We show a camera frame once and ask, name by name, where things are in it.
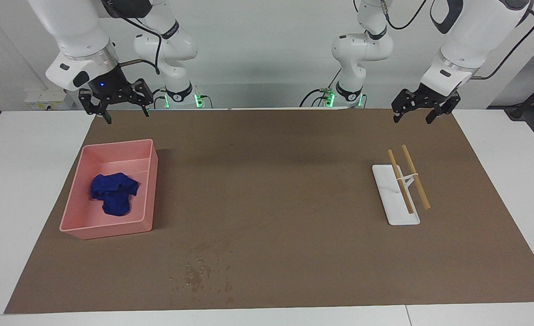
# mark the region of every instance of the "wooden rod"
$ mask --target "wooden rod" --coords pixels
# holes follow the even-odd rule
[[[426,196],[426,192],[424,191],[424,187],[422,186],[422,182],[420,181],[420,176],[417,175],[418,171],[416,171],[416,167],[414,167],[414,162],[412,162],[412,157],[410,156],[408,147],[406,147],[406,145],[402,145],[402,149],[404,150],[406,161],[408,161],[408,167],[410,167],[412,173],[416,173],[416,175],[414,175],[414,183],[416,184],[416,188],[418,189],[418,193],[420,194],[420,198],[422,199],[422,204],[424,204],[424,209],[428,210],[432,207],[430,206],[428,196]]]
[[[404,198],[404,202],[406,203],[406,208],[408,208],[408,213],[414,214],[414,209],[412,208],[412,203],[410,202],[410,198],[408,197],[408,191],[404,186],[404,180],[401,179],[402,174],[400,173],[398,165],[396,164],[396,158],[394,157],[394,153],[391,150],[387,150],[387,155],[390,157],[391,168],[394,169],[394,174],[396,175],[396,179],[398,179],[398,186],[400,186],[400,192],[402,192],[402,197]]]

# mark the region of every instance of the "white bracket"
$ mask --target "white bracket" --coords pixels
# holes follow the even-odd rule
[[[402,175],[400,166],[398,166],[398,169],[400,175]],[[412,203],[412,208],[414,209],[414,213],[410,214],[406,208],[404,197],[400,192],[400,187],[398,185],[398,179],[396,179],[394,169],[391,165],[374,165],[372,171],[376,180],[377,190],[379,190],[381,202],[383,203],[383,208],[386,211],[388,223],[390,223],[390,225],[420,224],[418,211],[416,211],[416,206],[414,205],[412,196],[410,196],[410,191],[408,190],[410,185],[414,183],[414,175],[418,174],[414,173],[400,178],[403,180],[406,189],[405,196],[408,196],[410,203]]]

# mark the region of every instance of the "pink plastic container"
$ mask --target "pink plastic container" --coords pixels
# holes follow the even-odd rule
[[[158,156],[153,140],[88,145],[80,161],[66,203],[60,231],[80,239],[112,237],[147,232],[153,228]],[[130,196],[130,212],[112,216],[102,210],[102,201],[91,198],[92,180],[99,174],[124,173],[138,182]]]

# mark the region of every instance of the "white tabletop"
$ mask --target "white tabletop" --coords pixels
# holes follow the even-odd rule
[[[502,111],[457,110],[454,116],[534,253],[534,134]],[[0,116],[0,315],[91,120],[80,111]],[[7,324],[520,326],[534,325],[534,303],[0,316],[0,325]]]

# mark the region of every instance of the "blue object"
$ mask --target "blue object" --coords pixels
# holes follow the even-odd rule
[[[138,182],[130,179],[124,173],[113,175],[97,175],[92,180],[91,197],[102,200],[104,213],[123,216],[130,210],[128,196],[136,196]]]

